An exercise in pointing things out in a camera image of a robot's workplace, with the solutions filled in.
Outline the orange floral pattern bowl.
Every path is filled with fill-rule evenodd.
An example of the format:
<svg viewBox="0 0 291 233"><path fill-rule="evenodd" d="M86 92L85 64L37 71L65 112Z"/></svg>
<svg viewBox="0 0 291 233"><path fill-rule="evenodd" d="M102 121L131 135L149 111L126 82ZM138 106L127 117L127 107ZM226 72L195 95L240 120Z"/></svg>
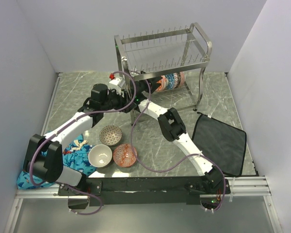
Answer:
<svg viewBox="0 0 291 233"><path fill-rule="evenodd" d="M157 81L156 84L158 84L159 86L157 87L157 89L155 91L162 92L168 86L168 79L164 75L162 75L161 79L159 81Z"/></svg>

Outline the steel two-tier dish rack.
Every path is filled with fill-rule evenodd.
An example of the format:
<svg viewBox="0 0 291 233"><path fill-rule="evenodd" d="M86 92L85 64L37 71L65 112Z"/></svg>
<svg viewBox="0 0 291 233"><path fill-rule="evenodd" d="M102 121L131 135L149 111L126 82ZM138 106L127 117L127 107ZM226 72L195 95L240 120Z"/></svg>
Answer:
<svg viewBox="0 0 291 233"><path fill-rule="evenodd" d="M185 93L191 99L185 108L198 109L203 96L204 72L210 62L213 43L197 22L189 27L128 37L115 35L114 44L119 70L132 75L135 81L198 69L196 95L186 83L163 91L166 96L174 97L176 91L184 86Z"/></svg>

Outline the blue triangle pattern bowl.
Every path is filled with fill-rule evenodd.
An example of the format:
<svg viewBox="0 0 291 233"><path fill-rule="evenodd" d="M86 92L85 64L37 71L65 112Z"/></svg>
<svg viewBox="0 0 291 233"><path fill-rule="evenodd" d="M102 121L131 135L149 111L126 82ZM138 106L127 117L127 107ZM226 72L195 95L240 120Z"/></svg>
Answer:
<svg viewBox="0 0 291 233"><path fill-rule="evenodd" d="M165 75L165 77L168 82L166 86L166 90L175 89L178 84L178 75L176 73L173 73L173 74L167 74Z"/></svg>

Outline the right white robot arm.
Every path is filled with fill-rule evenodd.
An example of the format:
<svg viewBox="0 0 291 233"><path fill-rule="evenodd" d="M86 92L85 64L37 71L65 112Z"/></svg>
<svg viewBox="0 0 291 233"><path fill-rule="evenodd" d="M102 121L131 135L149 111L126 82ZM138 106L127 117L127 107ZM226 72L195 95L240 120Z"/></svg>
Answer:
<svg viewBox="0 0 291 233"><path fill-rule="evenodd" d="M185 157L174 166L165 170L153 170L147 167L136 153L133 153L137 161L147 170L156 173L164 173L174 169L185 159L189 159L196 168L198 174L205 178L203 181L203 189L207 193L214 193L219 189L220 183L222 183L223 187L221 188L221 194L225 195L226 180L222 170L213 161L205 157L202 151L193 143L178 111L175 108L167 109L159 106L153 103L150 97L145 97L143 95L144 91L147 91L149 94L152 93L151 88L153 88L154 85L150 84L148 80L134 81L133 78L131 78L131 84L133 86L132 100L138 107L140 114L146 114L157 120L163 137L167 141L175 144L185 155Z"/></svg>

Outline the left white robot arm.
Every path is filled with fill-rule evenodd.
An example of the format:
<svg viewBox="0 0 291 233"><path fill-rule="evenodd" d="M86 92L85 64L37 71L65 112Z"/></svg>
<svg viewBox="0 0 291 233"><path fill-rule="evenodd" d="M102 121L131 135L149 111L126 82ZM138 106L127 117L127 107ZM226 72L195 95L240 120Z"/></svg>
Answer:
<svg viewBox="0 0 291 233"><path fill-rule="evenodd" d="M127 91L95 84L90 97L70 120L48 134L32 136L23 164L31 183L34 186L45 182L64 183L74 194L84 194L87 190L86 175L64 165L65 148L79 134L94 127L105 113L130 112L135 107L135 97L135 91L130 96Z"/></svg>

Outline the brown floral pattern bowl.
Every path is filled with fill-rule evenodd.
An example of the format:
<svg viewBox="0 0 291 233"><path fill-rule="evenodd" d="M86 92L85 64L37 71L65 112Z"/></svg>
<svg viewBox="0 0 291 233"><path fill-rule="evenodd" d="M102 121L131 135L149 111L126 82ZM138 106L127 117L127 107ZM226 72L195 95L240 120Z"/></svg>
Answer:
<svg viewBox="0 0 291 233"><path fill-rule="evenodd" d="M99 139L102 144L107 146L115 146L122 139L122 130L115 125L105 126L99 133Z"/></svg>

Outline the plain white grey bowl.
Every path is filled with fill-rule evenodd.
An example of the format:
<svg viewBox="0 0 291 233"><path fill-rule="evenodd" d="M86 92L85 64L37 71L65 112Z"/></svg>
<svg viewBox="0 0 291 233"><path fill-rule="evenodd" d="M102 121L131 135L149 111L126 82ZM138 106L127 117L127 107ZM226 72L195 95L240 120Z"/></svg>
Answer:
<svg viewBox="0 0 291 233"><path fill-rule="evenodd" d="M88 153L89 163L97 168L107 166L113 157L111 148L106 145L100 144L91 148Z"/></svg>

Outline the red geometric pattern bowl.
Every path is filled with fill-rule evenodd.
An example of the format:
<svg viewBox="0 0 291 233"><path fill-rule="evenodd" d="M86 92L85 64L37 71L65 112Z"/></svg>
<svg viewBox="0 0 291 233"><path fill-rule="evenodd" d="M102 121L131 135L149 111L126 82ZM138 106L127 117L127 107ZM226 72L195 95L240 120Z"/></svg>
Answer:
<svg viewBox="0 0 291 233"><path fill-rule="evenodd" d="M119 145L113 152L113 160L120 167L130 167L136 162L130 144Z"/></svg>

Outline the blue shark print cloth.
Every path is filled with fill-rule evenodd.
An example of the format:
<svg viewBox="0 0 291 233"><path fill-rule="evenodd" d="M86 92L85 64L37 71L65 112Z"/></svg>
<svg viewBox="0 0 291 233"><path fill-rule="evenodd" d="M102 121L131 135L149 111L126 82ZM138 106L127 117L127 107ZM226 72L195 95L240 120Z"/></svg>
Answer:
<svg viewBox="0 0 291 233"><path fill-rule="evenodd" d="M87 177L96 171L96 167L91 165L88 159L88 154L93 145L88 145L88 141L84 139L83 134L77 136L63 152L63 164L66 167L84 173ZM55 183L43 182L39 186L34 186L30 180L28 172L21 171L17 181L19 190L47 188L53 186Z"/></svg>

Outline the black microfibre cloth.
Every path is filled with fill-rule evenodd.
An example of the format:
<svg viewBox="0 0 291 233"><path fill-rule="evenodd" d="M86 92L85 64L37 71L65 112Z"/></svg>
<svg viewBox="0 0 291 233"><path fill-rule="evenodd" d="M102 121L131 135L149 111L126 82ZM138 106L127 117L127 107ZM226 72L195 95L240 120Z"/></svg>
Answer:
<svg viewBox="0 0 291 233"><path fill-rule="evenodd" d="M247 143L245 131L199 113L192 141L225 175L242 175Z"/></svg>

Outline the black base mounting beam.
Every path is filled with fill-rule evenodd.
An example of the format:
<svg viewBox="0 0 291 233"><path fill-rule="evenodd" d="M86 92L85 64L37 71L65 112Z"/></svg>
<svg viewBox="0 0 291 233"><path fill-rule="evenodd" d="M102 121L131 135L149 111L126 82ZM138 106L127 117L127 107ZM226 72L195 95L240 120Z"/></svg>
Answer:
<svg viewBox="0 0 291 233"><path fill-rule="evenodd" d="M186 203L199 205L202 195L230 194L228 180L206 176L88 178L84 192L103 204Z"/></svg>

